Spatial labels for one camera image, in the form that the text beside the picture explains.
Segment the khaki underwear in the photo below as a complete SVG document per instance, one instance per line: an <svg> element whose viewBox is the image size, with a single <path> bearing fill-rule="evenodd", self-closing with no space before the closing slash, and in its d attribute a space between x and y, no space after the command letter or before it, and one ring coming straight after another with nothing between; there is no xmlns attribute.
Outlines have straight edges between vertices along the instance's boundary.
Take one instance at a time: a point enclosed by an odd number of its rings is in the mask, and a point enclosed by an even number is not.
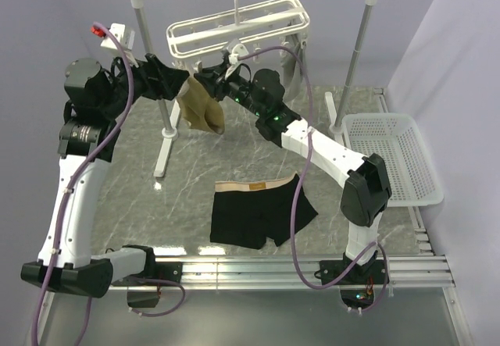
<svg viewBox="0 0 500 346"><path fill-rule="evenodd" d="M180 106L180 114L191 130L218 135L224 133L223 108L193 76L189 76L184 82L176 100Z"/></svg>

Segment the white clip hanger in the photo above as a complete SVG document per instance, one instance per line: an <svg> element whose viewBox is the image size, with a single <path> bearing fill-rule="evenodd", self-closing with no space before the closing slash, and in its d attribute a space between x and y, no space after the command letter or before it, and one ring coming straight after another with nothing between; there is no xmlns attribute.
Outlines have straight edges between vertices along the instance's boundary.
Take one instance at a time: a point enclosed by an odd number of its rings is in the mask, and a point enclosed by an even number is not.
<svg viewBox="0 0 500 346"><path fill-rule="evenodd" d="M234 7L184 21L166 28L167 46L173 65L196 71L210 55L231 47L245 46L237 53L257 52L262 43L291 46L288 36L296 37L302 48L307 42L310 18L300 0L265 0Z"/></svg>

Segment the black underwear beige waistband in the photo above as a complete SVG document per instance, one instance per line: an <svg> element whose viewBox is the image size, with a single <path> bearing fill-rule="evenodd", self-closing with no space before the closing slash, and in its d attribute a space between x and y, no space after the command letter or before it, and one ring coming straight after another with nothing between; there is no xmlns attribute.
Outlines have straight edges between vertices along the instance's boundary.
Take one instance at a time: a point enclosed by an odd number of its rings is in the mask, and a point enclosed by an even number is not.
<svg viewBox="0 0 500 346"><path fill-rule="evenodd" d="M290 239L291 207L299 175L259 182L217 182L210 241L259 250Z"/></svg>

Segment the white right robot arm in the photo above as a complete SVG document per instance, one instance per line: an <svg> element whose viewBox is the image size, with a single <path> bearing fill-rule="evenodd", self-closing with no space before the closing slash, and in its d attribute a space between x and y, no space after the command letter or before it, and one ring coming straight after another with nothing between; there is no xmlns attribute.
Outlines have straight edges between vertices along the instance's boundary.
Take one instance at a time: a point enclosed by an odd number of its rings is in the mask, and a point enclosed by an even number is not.
<svg viewBox="0 0 500 346"><path fill-rule="evenodd" d="M195 79L217 101L235 101L257 120L258 132L280 148L314 164L342 189L340 210L348 221L344 253L345 276L362 283L377 258L378 227L392 190L384 160L378 154L354 152L311 127L284 103L284 86L275 70L261 69L247 80L220 64L195 74Z"/></svg>

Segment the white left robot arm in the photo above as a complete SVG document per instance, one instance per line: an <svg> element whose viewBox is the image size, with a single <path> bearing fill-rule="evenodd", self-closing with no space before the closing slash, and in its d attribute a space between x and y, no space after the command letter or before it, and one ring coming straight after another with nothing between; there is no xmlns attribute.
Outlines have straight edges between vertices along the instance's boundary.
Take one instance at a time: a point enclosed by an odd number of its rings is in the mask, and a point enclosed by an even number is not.
<svg viewBox="0 0 500 346"><path fill-rule="evenodd" d="M126 112L140 97L174 99L189 76L153 54L133 64L116 57L109 70L92 58L67 66L55 207L42 249L35 261L23 264L21 280L51 292L100 298L123 278L140 285L156 279L151 247L129 244L92 255L91 232Z"/></svg>

